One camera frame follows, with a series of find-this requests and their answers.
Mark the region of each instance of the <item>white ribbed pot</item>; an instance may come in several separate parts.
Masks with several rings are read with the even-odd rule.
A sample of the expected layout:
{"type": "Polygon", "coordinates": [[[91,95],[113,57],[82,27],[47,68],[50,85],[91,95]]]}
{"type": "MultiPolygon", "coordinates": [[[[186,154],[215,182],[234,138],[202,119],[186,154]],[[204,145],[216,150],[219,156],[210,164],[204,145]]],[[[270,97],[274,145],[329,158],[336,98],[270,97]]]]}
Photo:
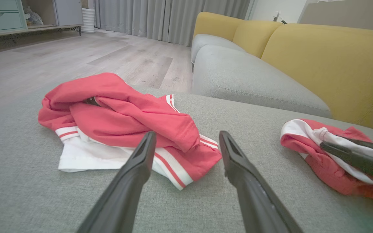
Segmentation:
{"type": "Polygon", "coordinates": [[[83,8],[83,26],[82,32],[94,33],[95,32],[95,10],[83,8]]]}

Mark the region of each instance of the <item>gray cabinet door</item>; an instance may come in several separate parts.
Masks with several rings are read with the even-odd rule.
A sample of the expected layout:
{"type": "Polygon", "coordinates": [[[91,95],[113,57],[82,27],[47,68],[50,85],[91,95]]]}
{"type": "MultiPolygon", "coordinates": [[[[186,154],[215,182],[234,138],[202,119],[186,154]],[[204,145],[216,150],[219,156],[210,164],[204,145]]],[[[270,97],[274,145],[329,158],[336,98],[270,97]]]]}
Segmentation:
{"type": "Polygon", "coordinates": [[[54,0],[59,26],[83,24],[80,0],[54,0]]]}

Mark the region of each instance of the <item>red and white clothing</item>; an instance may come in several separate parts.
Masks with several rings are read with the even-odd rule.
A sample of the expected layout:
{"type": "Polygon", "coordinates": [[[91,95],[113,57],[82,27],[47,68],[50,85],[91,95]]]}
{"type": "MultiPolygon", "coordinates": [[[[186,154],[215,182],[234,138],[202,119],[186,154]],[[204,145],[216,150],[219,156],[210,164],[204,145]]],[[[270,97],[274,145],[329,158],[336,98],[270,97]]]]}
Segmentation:
{"type": "Polygon", "coordinates": [[[198,133],[174,96],[156,98],[103,73],[69,81],[47,93],[39,123],[60,137],[59,169],[119,169],[148,131],[156,133],[152,169],[179,190],[199,180],[221,159],[218,144],[198,133]],[[99,106],[84,103],[94,98],[99,106]]]}
{"type": "Polygon", "coordinates": [[[286,122],[281,129],[281,145],[300,153],[315,174],[328,186],[344,195],[362,195],[373,199],[373,178],[342,159],[320,148],[323,141],[338,144],[373,157],[373,149],[357,145],[346,138],[372,142],[354,127],[341,130],[308,119],[286,122]]]}

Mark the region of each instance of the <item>gray seat cushion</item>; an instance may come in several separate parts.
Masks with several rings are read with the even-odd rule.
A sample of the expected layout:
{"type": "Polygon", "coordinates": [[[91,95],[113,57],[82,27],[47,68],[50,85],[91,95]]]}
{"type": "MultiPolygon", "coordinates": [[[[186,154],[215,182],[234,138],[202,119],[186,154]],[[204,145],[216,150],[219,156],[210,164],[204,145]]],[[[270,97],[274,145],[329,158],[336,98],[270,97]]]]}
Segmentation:
{"type": "MultiPolygon", "coordinates": [[[[63,145],[37,122],[40,100],[53,87],[0,111],[0,233],[76,232],[117,173],[57,170],[63,145]]],[[[175,94],[175,106],[190,114],[205,136],[218,140],[219,130],[229,131],[305,233],[373,232],[372,200],[332,190],[279,141],[282,125],[295,118],[343,129],[352,124],[191,94],[175,94]]],[[[373,140],[373,129],[356,127],[373,140]]],[[[182,191],[153,172],[143,187],[133,232],[244,233],[237,192],[224,177],[222,161],[182,191]]]]}
{"type": "Polygon", "coordinates": [[[191,46],[191,62],[195,64],[195,57],[197,56],[198,51],[206,45],[218,45],[225,48],[230,48],[238,51],[243,51],[244,49],[234,44],[232,41],[224,39],[222,37],[217,37],[207,34],[198,34],[194,37],[191,46]]]}
{"type": "Polygon", "coordinates": [[[307,88],[261,59],[208,45],[197,55],[192,93],[331,118],[307,88]]]}

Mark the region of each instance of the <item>curtain fold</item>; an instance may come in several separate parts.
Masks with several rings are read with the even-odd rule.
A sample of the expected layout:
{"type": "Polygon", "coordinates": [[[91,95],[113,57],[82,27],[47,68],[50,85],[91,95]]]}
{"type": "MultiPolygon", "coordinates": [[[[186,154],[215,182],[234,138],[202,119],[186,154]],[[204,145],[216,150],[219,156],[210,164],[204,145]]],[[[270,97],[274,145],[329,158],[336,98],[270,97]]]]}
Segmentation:
{"type": "Polygon", "coordinates": [[[202,11],[244,19],[250,0],[95,0],[96,27],[190,46],[202,11]]]}

